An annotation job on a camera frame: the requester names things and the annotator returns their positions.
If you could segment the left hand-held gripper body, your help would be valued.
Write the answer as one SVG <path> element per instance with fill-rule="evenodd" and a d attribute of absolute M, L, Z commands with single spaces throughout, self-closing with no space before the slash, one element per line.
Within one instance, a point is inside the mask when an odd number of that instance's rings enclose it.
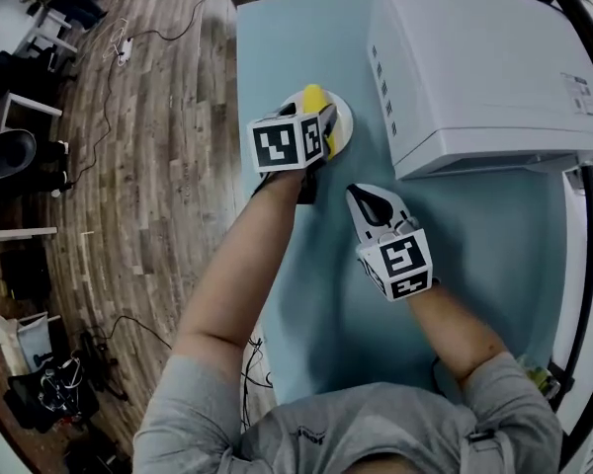
<path fill-rule="evenodd" d="M 253 168 L 261 181 L 252 196 L 270 184 L 279 173 L 305 171 L 298 204 L 314 204 L 315 171 L 326 162 L 320 113 L 296 114 L 291 118 L 258 119 L 248 124 Z"/>

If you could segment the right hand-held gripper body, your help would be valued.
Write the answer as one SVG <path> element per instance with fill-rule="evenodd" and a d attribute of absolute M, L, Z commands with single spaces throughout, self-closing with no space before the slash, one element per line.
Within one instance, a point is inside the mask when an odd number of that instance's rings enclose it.
<path fill-rule="evenodd" d="M 403 222 L 397 229 L 356 225 L 356 254 L 365 273 L 389 301 L 430 289 L 433 262 L 423 229 Z"/>

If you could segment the person's left forearm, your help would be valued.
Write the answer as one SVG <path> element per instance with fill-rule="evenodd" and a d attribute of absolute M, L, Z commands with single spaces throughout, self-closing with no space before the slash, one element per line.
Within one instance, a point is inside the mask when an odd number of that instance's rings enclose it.
<path fill-rule="evenodd" d="M 280 172 L 247 202 L 191 295 L 173 353 L 238 370 L 293 232 L 303 171 Z"/>

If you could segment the person's grey shirt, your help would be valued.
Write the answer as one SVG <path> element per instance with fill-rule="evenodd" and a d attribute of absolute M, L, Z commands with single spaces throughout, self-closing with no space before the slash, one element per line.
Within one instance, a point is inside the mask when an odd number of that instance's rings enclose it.
<path fill-rule="evenodd" d="M 556 474 L 562 429 L 519 363 L 501 354 L 460 404 L 373 383 L 310 396 L 240 427 L 239 388 L 171 357 L 134 439 L 134 474 L 339 474 L 394 455 L 425 474 Z"/>

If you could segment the dark grey chair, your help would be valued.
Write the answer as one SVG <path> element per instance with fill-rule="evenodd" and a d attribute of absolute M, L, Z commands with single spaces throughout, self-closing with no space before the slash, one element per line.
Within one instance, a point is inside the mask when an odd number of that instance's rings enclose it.
<path fill-rule="evenodd" d="M 28 168 L 37 153 L 35 137 L 25 129 L 0 132 L 0 180 Z"/>

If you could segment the yellow banana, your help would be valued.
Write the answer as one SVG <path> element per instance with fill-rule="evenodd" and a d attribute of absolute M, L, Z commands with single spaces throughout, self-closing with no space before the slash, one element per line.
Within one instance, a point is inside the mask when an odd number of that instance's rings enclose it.
<path fill-rule="evenodd" d="M 335 94 L 324 90 L 320 85 L 307 85 L 302 94 L 302 109 L 305 113 L 320 113 L 328 104 L 334 104 L 337 108 L 337 120 L 333 131 L 328 139 L 323 138 L 325 144 L 326 160 L 332 160 L 345 145 L 343 130 L 343 105 L 341 99 Z"/>

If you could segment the white microwave oven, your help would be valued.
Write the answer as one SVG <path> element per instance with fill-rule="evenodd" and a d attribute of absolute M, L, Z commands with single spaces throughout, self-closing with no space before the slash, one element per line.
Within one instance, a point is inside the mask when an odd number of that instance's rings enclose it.
<path fill-rule="evenodd" d="M 396 177 L 592 160 L 590 38 L 537 0 L 373 0 L 368 57 Z"/>

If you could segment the white frame side table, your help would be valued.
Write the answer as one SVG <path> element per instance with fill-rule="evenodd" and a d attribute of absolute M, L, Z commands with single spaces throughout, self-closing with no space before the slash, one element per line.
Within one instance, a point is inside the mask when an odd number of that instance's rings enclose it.
<path fill-rule="evenodd" d="M 31 100 L 29 98 L 7 93 L 0 104 L 0 131 L 8 130 L 7 119 L 12 106 L 17 105 L 22 108 L 33 110 L 45 115 L 49 115 L 52 118 L 59 119 L 62 116 L 62 110 Z M 0 203 L 0 215 L 2 212 L 2 206 L 6 207 L 6 204 Z M 43 236 L 54 236 L 58 233 L 56 226 L 36 226 L 32 228 L 1 228 L 0 227 L 0 242 L 18 241 L 18 240 L 30 240 L 35 237 Z"/>

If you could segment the person's right forearm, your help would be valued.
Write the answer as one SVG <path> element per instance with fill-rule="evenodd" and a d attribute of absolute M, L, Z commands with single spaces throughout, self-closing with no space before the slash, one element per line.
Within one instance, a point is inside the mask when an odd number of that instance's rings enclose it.
<path fill-rule="evenodd" d="M 501 338 L 442 285 L 434 284 L 406 301 L 430 346 L 461 388 L 483 364 L 507 352 Z"/>

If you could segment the white round plate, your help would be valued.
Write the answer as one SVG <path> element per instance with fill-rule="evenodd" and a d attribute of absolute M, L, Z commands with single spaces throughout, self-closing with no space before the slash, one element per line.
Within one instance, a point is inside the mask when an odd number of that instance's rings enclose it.
<path fill-rule="evenodd" d="M 283 101 L 283 104 L 294 102 L 296 104 L 296 111 L 298 113 L 303 113 L 303 109 L 302 109 L 303 90 L 300 90 L 300 91 L 295 92 L 292 95 L 288 96 Z M 352 111 L 351 111 L 350 107 L 348 106 L 348 104 L 340 96 L 338 96 L 337 94 L 335 94 L 335 95 L 341 99 L 341 103 L 343 105 L 342 122 L 343 122 L 345 145 L 343 146 L 343 149 L 338 153 L 338 154 L 340 154 L 346 148 L 346 146 L 349 144 L 349 142 L 352 138 L 352 134 L 353 134 L 353 130 L 354 130 L 354 120 L 353 120 Z"/>

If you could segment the black metal railing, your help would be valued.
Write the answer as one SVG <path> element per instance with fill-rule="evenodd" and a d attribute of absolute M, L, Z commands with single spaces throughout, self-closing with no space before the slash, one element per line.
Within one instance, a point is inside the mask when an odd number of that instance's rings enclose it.
<path fill-rule="evenodd" d="M 589 16 L 581 0 L 555 0 L 577 31 L 589 58 L 593 63 L 593 20 Z M 592 309 L 593 299 L 593 161 L 580 167 L 580 173 L 585 190 L 586 213 L 586 255 L 584 268 L 584 283 L 579 308 L 579 315 L 574 339 L 568 360 L 561 374 L 560 390 L 552 400 L 552 408 L 558 410 L 569 391 L 577 388 L 574 381 L 576 367 L 581 355 L 587 324 Z M 576 456 L 578 450 L 593 432 L 593 389 L 588 394 L 588 400 L 570 434 L 565 434 L 562 440 L 559 467 L 565 468 Z"/>

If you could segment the white paper bags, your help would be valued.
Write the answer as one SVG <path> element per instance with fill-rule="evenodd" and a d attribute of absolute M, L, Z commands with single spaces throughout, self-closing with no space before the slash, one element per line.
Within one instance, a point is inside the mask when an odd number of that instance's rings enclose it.
<path fill-rule="evenodd" d="M 52 352 L 46 313 L 23 320 L 0 316 L 0 351 L 13 376 L 36 372 L 35 356 Z"/>

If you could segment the clear drink bottle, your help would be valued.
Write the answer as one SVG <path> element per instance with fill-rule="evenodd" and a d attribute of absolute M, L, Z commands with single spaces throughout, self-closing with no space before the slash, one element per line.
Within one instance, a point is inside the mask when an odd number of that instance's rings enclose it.
<path fill-rule="evenodd" d="M 547 368 L 529 362 L 525 355 L 520 356 L 518 362 L 543 396 L 548 401 L 552 400 L 560 389 L 556 377 Z"/>

